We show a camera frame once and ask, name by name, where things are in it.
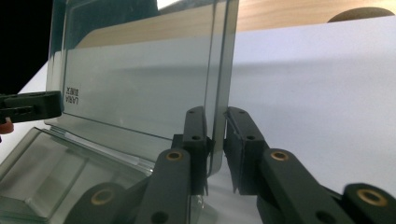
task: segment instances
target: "black object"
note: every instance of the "black object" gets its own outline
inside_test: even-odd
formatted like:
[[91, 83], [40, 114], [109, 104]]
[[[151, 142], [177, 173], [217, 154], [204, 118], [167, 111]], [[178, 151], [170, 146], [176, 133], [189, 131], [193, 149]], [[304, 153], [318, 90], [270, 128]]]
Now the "black object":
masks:
[[0, 95], [0, 124], [52, 119], [62, 115], [60, 91]]
[[114, 183], [99, 184], [87, 190], [69, 212], [64, 224], [113, 223], [125, 195]]
[[150, 177], [125, 189], [102, 183], [88, 189], [70, 210], [64, 224], [134, 223]]
[[181, 148], [158, 156], [136, 224], [190, 222], [190, 159]]
[[226, 119], [233, 188], [258, 195], [264, 223], [396, 223], [396, 201], [384, 190], [353, 184], [337, 195], [292, 153], [269, 148], [248, 112], [229, 107]]

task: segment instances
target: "white surface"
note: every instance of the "white surface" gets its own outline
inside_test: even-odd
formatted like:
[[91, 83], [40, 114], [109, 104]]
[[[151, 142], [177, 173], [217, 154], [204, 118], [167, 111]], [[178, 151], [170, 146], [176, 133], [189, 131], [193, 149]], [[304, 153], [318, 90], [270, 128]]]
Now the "white surface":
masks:
[[[366, 182], [395, 196], [395, 39], [393, 17], [238, 34], [230, 105], [321, 184], [342, 192]], [[44, 90], [42, 70], [24, 91]], [[2, 136], [1, 158], [22, 125]], [[224, 160], [205, 198], [217, 223], [261, 223], [255, 199], [233, 195], [231, 183]]]

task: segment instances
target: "black clamp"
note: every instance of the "black clamp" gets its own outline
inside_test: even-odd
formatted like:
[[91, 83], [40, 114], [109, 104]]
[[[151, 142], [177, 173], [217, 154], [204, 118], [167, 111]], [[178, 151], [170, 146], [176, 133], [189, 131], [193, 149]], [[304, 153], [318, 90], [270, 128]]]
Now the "black clamp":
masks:
[[257, 195], [264, 223], [396, 223], [396, 200], [367, 184], [322, 187], [289, 151], [269, 148], [247, 111], [229, 107], [224, 144], [233, 188]]
[[60, 91], [0, 95], [0, 124], [52, 119], [62, 115]]

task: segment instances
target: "transparent plastic container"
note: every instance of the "transparent plastic container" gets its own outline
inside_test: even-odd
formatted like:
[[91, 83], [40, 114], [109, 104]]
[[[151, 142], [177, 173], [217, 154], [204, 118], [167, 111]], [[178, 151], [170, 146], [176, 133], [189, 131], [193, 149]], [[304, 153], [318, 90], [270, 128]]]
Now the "transparent plastic container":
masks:
[[[215, 173], [237, 3], [54, 0], [47, 91], [62, 92], [63, 114], [46, 120], [49, 130], [31, 130], [1, 165], [0, 222], [64, 223], [90, 189], [133, 188], [196, 106], [216, 141]], [[202, 200], [192, 203], [197, 219]]]

